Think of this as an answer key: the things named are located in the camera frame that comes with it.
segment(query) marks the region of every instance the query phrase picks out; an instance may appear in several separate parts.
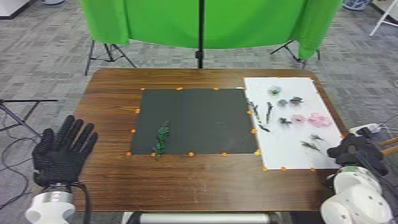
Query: robotic arm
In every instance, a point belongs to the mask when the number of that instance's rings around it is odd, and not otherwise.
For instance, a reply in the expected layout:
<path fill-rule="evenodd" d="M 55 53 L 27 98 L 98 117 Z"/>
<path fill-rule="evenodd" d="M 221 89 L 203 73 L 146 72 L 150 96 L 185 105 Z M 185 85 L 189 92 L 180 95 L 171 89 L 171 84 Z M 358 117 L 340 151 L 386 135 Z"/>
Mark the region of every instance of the robotic arm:
<path fill-rule="evenodd" d="M 34 181 L 43 187 L 25 212 L 34 224 L 68 224 L 75 213 L 71 187 L 86 190 L 79 176 L 98 140 L 95 125 L 87 124 L 80 132 L 82 127 L 84 121 L 68 116 L 57 135 L 54 130 L 47 129 L 34 148 Z"/>
<path fill-rule="evenodd" d="M 68 224 L 68 218 L 75 213 L 73 194 L 66 185 L 50 186 L 34 197 L 32 206 L 25 217 L 34 224 Z"/>
<path fill-rule="evenodd" d="M 336 195 L 322 204 L 327 224 L 388 224 L 393 221 L 389 203 L 382 197 L 377 177 L 388 174 L 384 155 L 363 136 L 350 134 L 329 156 L 343 166 L 329 177 Z"/>

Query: black glove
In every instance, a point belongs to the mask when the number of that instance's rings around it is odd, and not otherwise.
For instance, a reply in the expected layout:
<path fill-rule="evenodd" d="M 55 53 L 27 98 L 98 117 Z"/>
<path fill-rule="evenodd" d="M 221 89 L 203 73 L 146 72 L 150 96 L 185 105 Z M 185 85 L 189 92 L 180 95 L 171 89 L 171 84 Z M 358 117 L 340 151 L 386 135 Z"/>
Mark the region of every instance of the black glove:
<path fill-rule="evenodd" d="M 34 148 L 34 181 L 43 187 L 50 184 L 71 184 L 79 182 L 79 175 L 84 168 L 86 159 L 93 152 L 98 140 L 98 133 L 93 133 L 95 125 L 70 115 L 55 136 L 54 130 L 47 129 L 41 142 Z"/>

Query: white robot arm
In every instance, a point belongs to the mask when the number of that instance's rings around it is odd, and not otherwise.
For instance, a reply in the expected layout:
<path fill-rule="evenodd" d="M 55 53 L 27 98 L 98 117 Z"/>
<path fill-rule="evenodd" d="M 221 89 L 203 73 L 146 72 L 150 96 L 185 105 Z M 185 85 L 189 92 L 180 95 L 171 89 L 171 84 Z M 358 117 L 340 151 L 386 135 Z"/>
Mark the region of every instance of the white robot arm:
<path fill-rule="evenodd" d="M 388 224 L 393 221 L 391 207 L 382 197 L 375 176 L 359 166 L 342 168 L 334 177 L 336 195 L 322 204 L 327 224 Z"/>
<path fill-rule="evenodd" d="M 71 191 L 64 186 L 54 186 L 36 195 L 25 217 L 32 224 L 68 224 L 73 213 Z"/>

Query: wooden table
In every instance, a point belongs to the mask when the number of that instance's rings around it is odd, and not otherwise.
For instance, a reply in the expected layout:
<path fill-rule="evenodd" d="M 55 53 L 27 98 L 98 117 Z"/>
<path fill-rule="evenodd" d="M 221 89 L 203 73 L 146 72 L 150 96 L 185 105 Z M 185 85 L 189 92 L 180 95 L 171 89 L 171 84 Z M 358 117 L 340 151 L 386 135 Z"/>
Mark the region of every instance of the wooden table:
<path fill-rule="evenodd" d="M 263 171 L 262 157 L 244 155 L 127 156 L 141 106 L 141 88 L 235 88 L 244 77 L 311 77 L 342 133 L 331 100 L 306 70 L 103 69 L 96 72 L 77 117 L 96 124 L 100 142 L 82 181 L 95 211 L 313 211 L 327 199 L 333 170 Z M 77 197 L 84 209 L 84 197 Z"/>

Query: white paper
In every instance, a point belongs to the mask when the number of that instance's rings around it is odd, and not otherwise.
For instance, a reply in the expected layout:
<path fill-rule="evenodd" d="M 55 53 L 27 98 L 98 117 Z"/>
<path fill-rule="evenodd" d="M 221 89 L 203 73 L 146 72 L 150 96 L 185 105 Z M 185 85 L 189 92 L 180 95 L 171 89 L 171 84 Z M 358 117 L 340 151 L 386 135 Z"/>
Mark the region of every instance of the white paper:
<path fill-rule="evenodd" d="M 269 93 L 270 87 L 279 86 L 283 91 L 278 95 Z M 327 106 L 317 93 L 313 80 L 310 78 L 246 78 L 247 99 L 258 105 L 262 124 L 270 129 L 267 132 L 258 126 L 258 120 L 253 114 L 256 125 L 256 137 L 263 156 L 263 165 L 269 170 L 281 169 L 336 169 L 340 166 L 334 159 L 327 156 L 327 149 L 340 145 L 342 133 L 327 110 Z M 301 97 L 304 103 L 285 107 L 278 105 L 281 99 Z M 267 103 L 272 103 L 270 123 L 267 124 Z M 313 113 L 329 117 L 333 125 L 317 128 L 308 122 Z M 292 121 L 292 115 L 302 115 L 306 122 L 302 124 L 283 125 L 279 118 Z M 311 140 L 317 134 L 326 141 Z M 302 141 L 313 143 L 320 149 L 310 149 L 302 146 Z"/>

